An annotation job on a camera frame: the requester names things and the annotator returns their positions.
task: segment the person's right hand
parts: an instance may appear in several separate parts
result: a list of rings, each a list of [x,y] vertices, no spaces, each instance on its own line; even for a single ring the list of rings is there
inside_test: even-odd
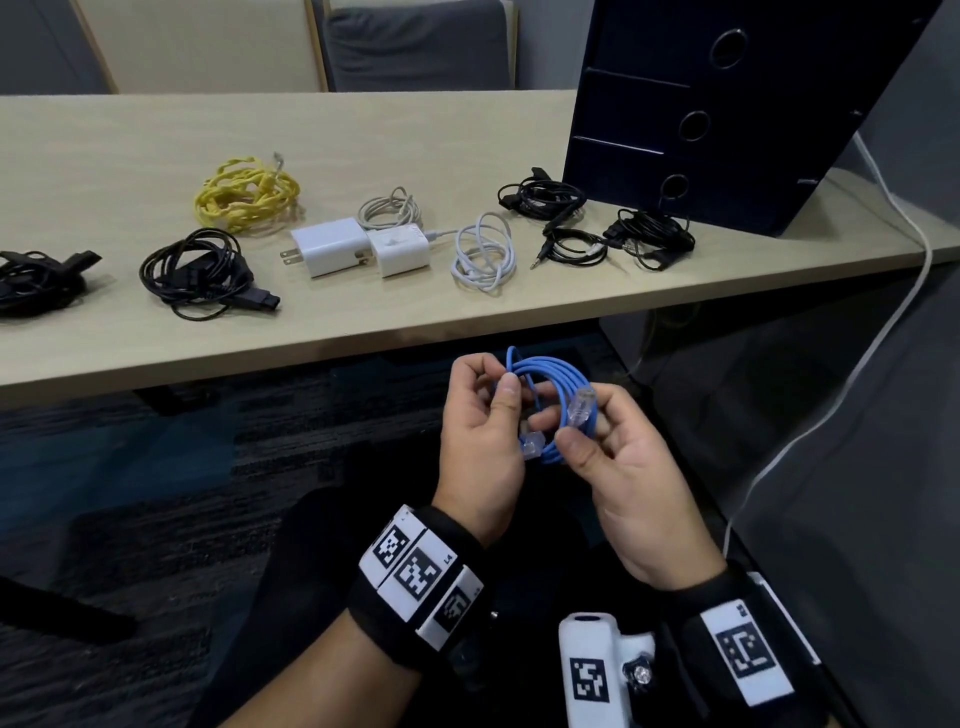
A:
[[[564,427],[554,442],[570,468],[593,487],[600,525],[623,566],[665,591],[719,574],[727,562],[660,433],[623,387],[592,387],[599,408],[596,441]],[[556,427],[559,406],[529,422],[535,430]]]

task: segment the wooden table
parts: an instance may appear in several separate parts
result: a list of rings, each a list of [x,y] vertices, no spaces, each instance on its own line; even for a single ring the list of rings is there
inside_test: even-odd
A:
[[[603,265],[528,270],[540,226],[513,223],[517,271],[496,295],[456,285],[451,243],[429,270],[381,279],[375,266],[311,280],[283,265],[289,232],[245,238],[276,315],[174,316],[137,277],[143,258],[197,226],[192,200],[230,157],[277,150],[300,182],[305,224],[354,214],[403,184],[424,226],[472,223],[496,190],[542,166],[562,174],[572,91],[101,96],[0,99],[0,247],[103,256],[80,303],[0,323],[0,406],[63,400],[686,303],[914,266],[919,246],[873,187],[834,170],[781,239],[691,226],[697,249],[652,274],[612,251]],[[911,208],[938,261],[960,231]],[[602,231],[615,208],[588,204]]]

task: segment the floor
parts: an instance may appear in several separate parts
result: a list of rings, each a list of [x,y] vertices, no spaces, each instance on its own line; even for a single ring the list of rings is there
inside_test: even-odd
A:
[[[589,323],[229,377],[177,418],[131,394],[0,413],[0,574],[141,620],[109,647],[0,626],[0,728],[180,728],[286,509],[437,426],[457,355],[512,343],[624,379]]]

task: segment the coiled black cable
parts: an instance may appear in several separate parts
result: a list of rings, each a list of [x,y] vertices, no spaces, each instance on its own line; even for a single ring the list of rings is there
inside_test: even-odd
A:
[[[530,270],[533,270],[545,260],[588,268],[591,265],[601,263],[607,257],[609,250],[607,247],[608,241],[600,235],[573,228],[555,228],[550,232],[545,232],[544,237],[546,239],[543,241],[540,252],[537,253],[537,259],[530,266]],[[589,244],[589,248],[585,251],[571,248],[564,243],[565,240],[580,240]]]
[[[0,316],[22,318],[66,308],[86,290],[83,271],[99,261],[86,251],[63,263],[40,251],[2,252],[0,265]]]
[[[604,237],[612,248],[621,248],[639,265],[650,271],[669,268],[684,255],[693,252],[696,238],[690,232],[690,220],[683,227],[670,215],[659,210],[622,208]],[[645,250],[642,246],[653,248]]]
[[[534,167],[533,175],[522,180],[504,184],[497,190],[500,205],[524,217],[546,222],[543,234],[552,231],[571,218],[587,203],[587,195],[566,182],[552,180],[540,167]],[[516,192],[504,194],[511,188]]]
[[[184,254],[203,255],[180,265]],[[240,243],[229,232],[200,228],[182,240],[160,248],[140,265],[140,282],[187,321],[209,321],[232,307],[274,311],[280,303],[270,291],[253,287],[253,273],[241,255]],[[204,316],[187,316],[180,307],[219,303],[221,308]]]

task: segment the blue ethernet cable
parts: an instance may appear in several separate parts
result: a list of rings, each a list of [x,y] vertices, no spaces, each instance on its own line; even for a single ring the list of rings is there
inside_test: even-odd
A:
[[[532,375],[542,376],[553,382],[560,397],[560,427],[575,426],[588,437],[593,437],[597,424],[596,393],[576,367],[554,356],[530,356],[519,358],[516,347],[507,349],[507,371],[526,377],[534,392],[537,409],[541,410],[540,397],[534,388]],[[540,460],[547,465],[563,463],[564,458],[552,442],[543,448]]]

